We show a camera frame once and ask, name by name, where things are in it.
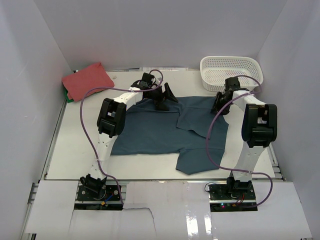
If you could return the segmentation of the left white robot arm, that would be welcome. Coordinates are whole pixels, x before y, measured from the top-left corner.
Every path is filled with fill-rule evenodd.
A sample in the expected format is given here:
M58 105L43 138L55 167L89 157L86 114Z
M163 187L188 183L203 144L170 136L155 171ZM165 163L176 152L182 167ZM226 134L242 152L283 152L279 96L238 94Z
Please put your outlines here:
M145 72L140 80L136 80L129 89L113 88L114 90L124 92L120 96L110 99L105 98L102 102L100 112L97 118L98 143L97 147L93 144L85 128L83 120L84 100L80 102L80 123L82 129L93 148L95 160L87 176L81 177L80 182L85 188L86 193L94 199L99 200L105 196L105 182L107 178L116 178L106 174L102 170L103 162L111 156L113 145L118 136L123 132L126 121L126 113L129 108L143 99L150 99L155 104L155 109L167 111L165 101L169 100L178 103L178 99L171 91L169 84L162 84L163 79L157 80L152 74Z

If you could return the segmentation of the blue t shirt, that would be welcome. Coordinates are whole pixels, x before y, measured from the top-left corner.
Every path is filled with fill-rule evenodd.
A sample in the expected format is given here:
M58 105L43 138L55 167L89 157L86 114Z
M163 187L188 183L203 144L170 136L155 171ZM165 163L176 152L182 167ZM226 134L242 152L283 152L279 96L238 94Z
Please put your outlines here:
M176 170L192 175L217 169L225 153L229 124L211 108L210 96L187 96L167 101L169 111L157 111L144 99L126 112L125 126L112 155L160 155L178 153Z

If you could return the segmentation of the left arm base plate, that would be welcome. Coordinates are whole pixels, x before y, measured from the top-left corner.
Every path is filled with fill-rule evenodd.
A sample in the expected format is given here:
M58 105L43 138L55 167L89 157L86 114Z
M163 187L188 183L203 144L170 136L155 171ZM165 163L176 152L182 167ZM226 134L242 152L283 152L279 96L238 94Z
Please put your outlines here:
M103 184L99 193L96 193L80 184L77 189L74 209L88 211L121 211L123 209L123 204L120 200L118 186L116 184Z

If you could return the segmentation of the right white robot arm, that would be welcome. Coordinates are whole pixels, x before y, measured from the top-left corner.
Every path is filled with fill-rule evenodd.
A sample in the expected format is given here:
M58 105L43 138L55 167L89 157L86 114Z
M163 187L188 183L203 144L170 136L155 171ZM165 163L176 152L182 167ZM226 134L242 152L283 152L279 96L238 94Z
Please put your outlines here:
M250 191L252 175L259 157L274 142L278 133L278 108L258 100L253 92L241 87L239 78L225 80L224 92L218 92L211 112L215 114L210 128L220 116L230 112L230 106L238 106L244 113L241 126L242 150L226 182L226 195L236 200Z

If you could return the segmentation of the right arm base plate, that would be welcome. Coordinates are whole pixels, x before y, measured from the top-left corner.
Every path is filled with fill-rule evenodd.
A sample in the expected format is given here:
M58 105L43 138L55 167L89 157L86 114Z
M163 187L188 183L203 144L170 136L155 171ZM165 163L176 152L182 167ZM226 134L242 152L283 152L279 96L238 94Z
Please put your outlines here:
M225 183L209 182L204 186L209 195L210 211L220 212L254 212L258 210L252 181L235 180L231 175Z

